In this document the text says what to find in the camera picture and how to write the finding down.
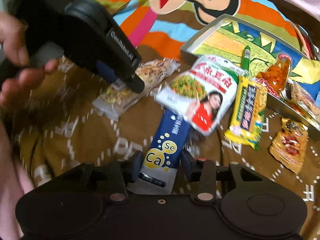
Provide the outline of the person's left hand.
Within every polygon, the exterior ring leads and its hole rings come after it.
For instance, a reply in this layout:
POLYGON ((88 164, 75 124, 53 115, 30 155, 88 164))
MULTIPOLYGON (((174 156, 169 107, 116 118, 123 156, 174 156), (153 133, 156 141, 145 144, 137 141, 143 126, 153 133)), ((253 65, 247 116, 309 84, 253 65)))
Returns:
POLYGON ((27 68, 29 54, 24 41, 26 26, 18 19, 1 12, 1 43, 4 55, 13 65, 24 67, 17 78, 6 79, 1 88, 1 107, 15 108, 29 99, 30 92, 40 87, 46 75, 57 70, 59 61, 49 60, 42 68, 27 68))

